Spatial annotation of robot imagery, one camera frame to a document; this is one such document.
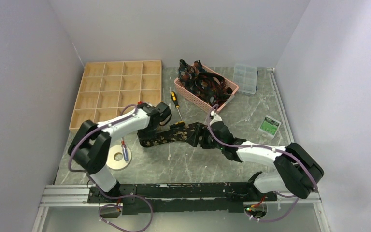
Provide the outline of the black gold patterned tie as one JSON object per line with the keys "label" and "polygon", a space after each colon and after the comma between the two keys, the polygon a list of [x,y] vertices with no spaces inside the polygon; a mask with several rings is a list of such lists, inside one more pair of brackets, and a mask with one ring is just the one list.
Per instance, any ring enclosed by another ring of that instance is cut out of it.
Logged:
{"label": "black gold patterned tie", "polygon": [[180,128],[169,128],[163,131],[157,130],[154,133],[146,133],[145,129],[138,130],[138,140],[140,145],[145,148],[174,142],[188,143],[188,133],[192,129],[189,125],[190,124],[185,124]]}

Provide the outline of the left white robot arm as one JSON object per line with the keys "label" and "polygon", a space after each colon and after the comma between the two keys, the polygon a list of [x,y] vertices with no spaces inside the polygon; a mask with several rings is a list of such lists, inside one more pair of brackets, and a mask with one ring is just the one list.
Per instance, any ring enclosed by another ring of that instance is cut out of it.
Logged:
{"label": "left white robot arm", "polygon": [[163,102],[157,106],[133,104],[129,108],[131,111],[114,119],[97,123],[84,121],[68,148],[69,170],[75,171],[71,167],[73,161],[79,164],[80,171],[88,174],[89,179],[100,188],[100,196],[107,203],[113,203],[121,196],[120,183],[106,164],[111,142],[138,130],[154,135],[160,124],[171,118],[171,110]]}

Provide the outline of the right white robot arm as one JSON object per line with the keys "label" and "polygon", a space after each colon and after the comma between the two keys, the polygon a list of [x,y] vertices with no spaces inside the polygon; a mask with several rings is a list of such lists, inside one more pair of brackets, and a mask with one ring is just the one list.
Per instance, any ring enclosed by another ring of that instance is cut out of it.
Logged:
{"label": "right white robot arm", "polygon": [[306,199],[318,191],[318,182],[324,176],[321,166],[297,143],[287,146],[267,146],[234,137],[228,127],[218,121],[209,126],[196,122],[187,142],[203,149],[218,149],[231,161],[252,162],[275,169],[258,172],[247,181],[247,195],[258,201],[265,194],[288,191],[293,196]]}

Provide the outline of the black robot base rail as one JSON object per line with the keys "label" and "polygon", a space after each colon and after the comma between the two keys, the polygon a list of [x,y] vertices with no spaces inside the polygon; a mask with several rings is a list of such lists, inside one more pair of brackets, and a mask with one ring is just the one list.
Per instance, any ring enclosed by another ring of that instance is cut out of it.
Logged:
{"label": "black robot base rail", "polygon": [[148,213],[151,204],[155,213],[227,211],[242,213],[249,204],[274,202],[273,192],[260,193],[249,182],[212,182],[177,184],[121,184],[125,198],[104,198],[96,187],[91,187],[89,204],[122,204],[124,215]]}

